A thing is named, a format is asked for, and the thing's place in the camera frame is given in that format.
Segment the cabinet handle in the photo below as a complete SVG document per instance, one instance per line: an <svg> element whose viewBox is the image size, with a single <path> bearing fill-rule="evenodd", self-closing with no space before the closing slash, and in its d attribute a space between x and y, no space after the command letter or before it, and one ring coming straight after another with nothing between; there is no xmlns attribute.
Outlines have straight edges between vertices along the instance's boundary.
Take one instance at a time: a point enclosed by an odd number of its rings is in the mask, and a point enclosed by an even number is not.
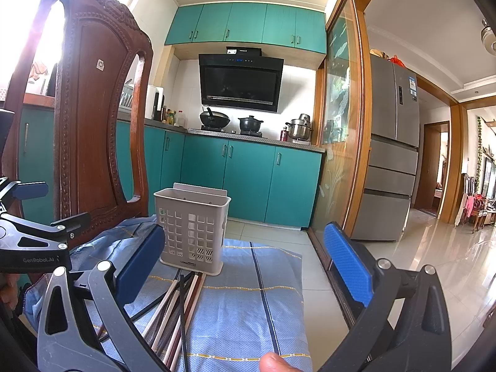
<svg viewBox="0 0 496 372"><path fill-rule="evenodd" d="M24 131L24 154L27 152L28 131L29 131L29 123L26 123L26 130Z"/></svg>

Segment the metal screw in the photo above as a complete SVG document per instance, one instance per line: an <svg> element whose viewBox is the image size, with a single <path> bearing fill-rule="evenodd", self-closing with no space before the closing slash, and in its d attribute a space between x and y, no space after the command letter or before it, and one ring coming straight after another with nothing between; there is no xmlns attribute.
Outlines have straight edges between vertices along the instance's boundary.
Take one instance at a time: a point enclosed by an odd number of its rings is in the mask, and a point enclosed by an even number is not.
<svg viewBox="0 0 496 372"><path fill-rule="evenodd" d="M54 270L54 275L55 275L56 277L60 277L60 276L64 275L64 273L65 273L65 267L62 267L62 266L57 267L57 268Z"/></svg>
<svg viewBox="0 0 496 372"><path fill-rule="evenodd" d="M379 268L387 270L391 267L391 262L388 259L379 259L377 265L379 266Z"/></svg>
<svg viewBox="0 0 496 372"><path fill-rule="evenodd" d="M101 261L97 264L96 268L100 271L107 271L111 266L111 262L108 260Z"/></svg>
<svg viewBox="0 0 496 372"><path fill-rule="evenodd" d="M425 266L424 270L426 271L427 274L430 274L430 275L433 275L436 273L436 269L434 268L434 266L431 266L430 264Z"/></svg>

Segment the ceiling light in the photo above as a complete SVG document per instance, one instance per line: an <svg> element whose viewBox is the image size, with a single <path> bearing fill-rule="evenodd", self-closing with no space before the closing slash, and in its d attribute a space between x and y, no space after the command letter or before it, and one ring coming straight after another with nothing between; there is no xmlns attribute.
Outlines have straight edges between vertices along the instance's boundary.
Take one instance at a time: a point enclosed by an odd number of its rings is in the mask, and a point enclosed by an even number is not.
<svg viewBox="0 0 496 372"><path fill-rule="evenodd" d="M482 21L482 25L484 25L484 29L480 33L482 44L489 54L496 56L496 37L494 36L494 32L485 19Z"/></svg>

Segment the refrigerator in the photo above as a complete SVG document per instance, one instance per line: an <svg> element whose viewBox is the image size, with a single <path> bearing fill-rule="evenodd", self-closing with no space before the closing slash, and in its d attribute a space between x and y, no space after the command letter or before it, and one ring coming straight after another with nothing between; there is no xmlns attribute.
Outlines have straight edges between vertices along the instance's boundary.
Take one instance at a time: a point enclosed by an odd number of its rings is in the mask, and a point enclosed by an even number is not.
<svg viewBox="0 0 496 372"><path fill-rule="evenodd" d="M372 128L364 193L351 239L397 241L410 209L417 171L416 74L370 55Z"/></svg>

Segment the human thumb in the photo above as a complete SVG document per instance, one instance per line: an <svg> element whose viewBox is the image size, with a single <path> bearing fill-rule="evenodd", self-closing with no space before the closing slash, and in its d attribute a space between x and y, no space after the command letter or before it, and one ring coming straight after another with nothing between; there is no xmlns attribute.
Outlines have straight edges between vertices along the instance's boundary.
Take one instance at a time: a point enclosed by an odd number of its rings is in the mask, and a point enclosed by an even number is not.
<svg viewBox="0 0 496 372"><path fill-rule="evenodd" d="M275 353L267 353L260 358L260 372L302 372L293 368L284 359Z"/></svg>

